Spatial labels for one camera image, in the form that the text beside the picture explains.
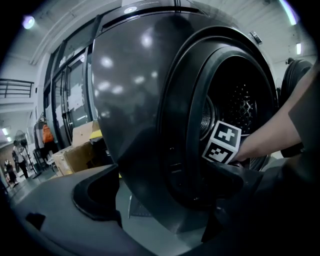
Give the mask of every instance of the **orange bag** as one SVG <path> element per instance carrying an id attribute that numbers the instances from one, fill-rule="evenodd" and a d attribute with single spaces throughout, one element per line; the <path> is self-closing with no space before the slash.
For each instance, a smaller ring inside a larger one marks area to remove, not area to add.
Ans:
<path id="1" fill-rule="evenodd" d="M 46 124 L 42 128 L 42 140 L 44 144 L 54 141 L 54 136 L 52 135 L 49 126 Z"/>

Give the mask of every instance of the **forearm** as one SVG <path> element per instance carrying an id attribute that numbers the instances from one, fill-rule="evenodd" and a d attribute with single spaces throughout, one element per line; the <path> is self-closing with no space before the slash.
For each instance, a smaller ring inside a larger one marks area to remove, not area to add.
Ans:
<path id="1" fill-rule="evenodd" d="M 319 66 L 314 66 L 303 76 L 282 108 L 265 125 L 244 140 L 235 160 L 243 161 L 247 158 L 265 156 L 301 142 L 289 117 L 289 111 L 309 88 L 318 70 Z"/>

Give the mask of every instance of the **apriltag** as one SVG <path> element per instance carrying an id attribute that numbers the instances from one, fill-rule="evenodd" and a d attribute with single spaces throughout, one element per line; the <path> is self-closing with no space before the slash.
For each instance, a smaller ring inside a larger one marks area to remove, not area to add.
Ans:
<path id="1" fill-rule="evenodd" d="M 240 146 L 241 129 L 218 121 L 205 147 L 202 157 L 210 162 L 228 164 Z"/>

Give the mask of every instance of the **fan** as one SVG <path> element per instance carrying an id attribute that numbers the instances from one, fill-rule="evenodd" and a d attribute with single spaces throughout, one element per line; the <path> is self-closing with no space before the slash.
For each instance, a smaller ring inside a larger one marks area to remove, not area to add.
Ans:
<path id="1" fill-rule="evenodd" d="M 22 130 L 18 130 L 15 134 L 15 140 L 18 142 L 17 148 L 22 147 L 25 149 L 26 155 L 28 156 L 29 162 L 32 166 L 34 173 L 35 173 L 35 176 L 33 177 L 33 179 L 35 179 L 36 177 L 38 177 L 41 174 L 41 172 L 37 173 L 34 168 L 34 165 L 32 164 L 32 161 L 31 161 L 29 153 L 28 153 L 28 141 L 27 141 L 25 133 Z"/>

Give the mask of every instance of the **black railing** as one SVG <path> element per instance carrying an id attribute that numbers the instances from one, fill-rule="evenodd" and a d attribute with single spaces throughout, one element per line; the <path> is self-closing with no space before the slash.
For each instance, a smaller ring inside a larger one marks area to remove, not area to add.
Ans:
<path id="1" fill-rule="evenodd" d="M 1 98 L 31 98 L 34 82 L 0 78 Z"/>

